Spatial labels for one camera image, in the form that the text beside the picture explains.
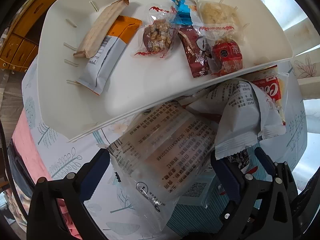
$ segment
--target wooden drawer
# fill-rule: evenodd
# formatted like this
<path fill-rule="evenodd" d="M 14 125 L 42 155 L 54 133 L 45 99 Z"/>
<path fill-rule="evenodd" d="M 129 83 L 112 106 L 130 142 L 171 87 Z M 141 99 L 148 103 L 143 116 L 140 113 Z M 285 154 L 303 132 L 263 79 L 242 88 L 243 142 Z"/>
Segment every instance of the wooden drawer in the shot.
<path fill-rule="evenodd" d="M 31 51 L 31 53 L 29 54 L 29 56 L 27 57 L 27 60 L 25 61 L 25 63 L 23 64 L 24 68 L 20 69 L 20 72 L 27 72 L 27 68 L 30 67 L 31 63 L 33 62 L 33 60 L 35 59 L 35 57 L 38 55 L 38 46 L 35 46 L 33 48 L 33 50 Z"/>
<path fill-rule="evenodd" d="M 55 1 L 56 0 L 35 0 L 15 26 L 13 33 L 25 37 L 34 23 Z"/>
<path fill-rule="evenodd" d="M 23 40 L 16 54 L 14 55 L 13 60 L 11 61 L 11 65 L 9 69 L 20 71 L 21 67 L 17 67 L 17 66 L 23 66 L 23 64 L 25 63 L 25 61 L 27 60 L 28 56 L 30 55 L 30 53 L 32 52 L 35 46 L 36 45 L 31 43 L 30 41 Z"/>
<path fill-rule="evenodd" d="M 6 41 L 3 51 L 0 55 L 0 66 L 1 68 L 9 68 L 9 64 L 11 63 L 14 55 L 16 54 L 20 44 L 22 43 L 22 38 L 17 37 L 16 35 L 11 34 Z"/>

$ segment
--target dark red wrapper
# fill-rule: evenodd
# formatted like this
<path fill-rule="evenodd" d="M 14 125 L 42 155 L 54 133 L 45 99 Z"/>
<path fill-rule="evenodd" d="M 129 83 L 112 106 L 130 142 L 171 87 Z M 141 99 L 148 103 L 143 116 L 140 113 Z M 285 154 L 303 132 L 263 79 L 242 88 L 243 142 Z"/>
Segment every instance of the dark red wrapper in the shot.
<path fill-rule="evenodd" d="M 238 44 L 233 41 L 225 41 L 212 47 L 212 58 L 217 65 L 216 76 L 223 76 L 243 68 L 242 54 Z"/>
<path fill-rule="evenodd" d="M 182 26 L 178 35 L 182 41 L 192 76 L 197 78 L 207 75 L 209 73 L 209 64 L 204 51 L 199 49 L 197 45 L 197 40 L 200 37 L 198 32 L 193 26 L 188 25 Z"/>

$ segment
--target black cable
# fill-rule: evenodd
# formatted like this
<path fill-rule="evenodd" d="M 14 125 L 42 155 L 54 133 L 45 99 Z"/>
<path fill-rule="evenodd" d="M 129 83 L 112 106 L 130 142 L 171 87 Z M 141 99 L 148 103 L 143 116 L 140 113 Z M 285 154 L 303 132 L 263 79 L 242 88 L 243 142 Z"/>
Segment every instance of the black cable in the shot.
<path fill-rule="evenodd" d="M 19 207 L 19 209 L 21 210 L 21 213 L 23 215 L 23 217 L 28 221 L 28 214 L 26 212 L 26 210 L 24 209 L 22 202 L 19 198 L 17 189 L 14 185 L 14 181 L 13 181 L 13 177 L 11 174 L 11 169 L 10 169 L 10 164 L 9 164 L 9 157 L 8 157 L 8 151 L 7 151 L 7 145 L 5 142 L 5 136 L 4 136 L 4 131 L 3 131 L 3 126 L 2 126 L 2 122 L 0 119 L 0 140 L 1 140 L 1 145 L 2 145 L 2 154 L 3 154 L 3 160 L 4 160 L 4 166 L 5 166 L 5 170 L 7 171 L 7 176 L 8 176 L 8 180 L 9 180 L 9 184 L 12 190 L 12 194 L 17 202 L 17 205 Z"/>

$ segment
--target white snack bag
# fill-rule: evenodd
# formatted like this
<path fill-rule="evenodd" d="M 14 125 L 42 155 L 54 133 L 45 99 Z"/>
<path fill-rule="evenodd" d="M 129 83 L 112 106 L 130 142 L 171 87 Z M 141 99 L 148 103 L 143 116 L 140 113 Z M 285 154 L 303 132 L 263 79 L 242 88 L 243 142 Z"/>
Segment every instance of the white snack bag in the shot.
<path fill-rule="evenodd" d="M 266 138 L 285 134 L 285 126 L 272 99 L 256 85 L 229 80 L 186 110 L 219 124 L 216 159 L 233 155 Z"/>
<path fill-rule="evenodd" d="M 138 116 L 108 148 L 131 204 L 153 233 L 206 168 L 216 133 L 205 122 L 166 102 Z"/>

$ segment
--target metal screw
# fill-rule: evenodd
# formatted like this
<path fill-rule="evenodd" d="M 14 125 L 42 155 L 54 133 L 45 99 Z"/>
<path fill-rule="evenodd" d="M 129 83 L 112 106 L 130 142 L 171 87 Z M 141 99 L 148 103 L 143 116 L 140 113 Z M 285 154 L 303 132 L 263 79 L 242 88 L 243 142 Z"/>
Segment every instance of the metal screw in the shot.
<path fill-rule="evenodd" d="M 40 177 L 39 179 L 38 179 L 38 183 L 43 183 L 45 181 L 45 177 Z"/>
<path fill-rule="evenodd" d="M 73 179 L 76 175 L 73 172 L 67 174 L 67 179 Z"/>
<path fill-rule="evenodd" d="M 244 176 L 247 180 L 252 180 L 253 179 L 253 176 L 251 174 L 246 174 Z"/>
<path fill-rule="evenodd" d="M 275 181 L 276 181 L 276 183 L 278 183 L 278 184 L 281 184 L 281 183 L 282 183 L 282 180 L 281 180 L 280 178 L 276 178 Z"/>

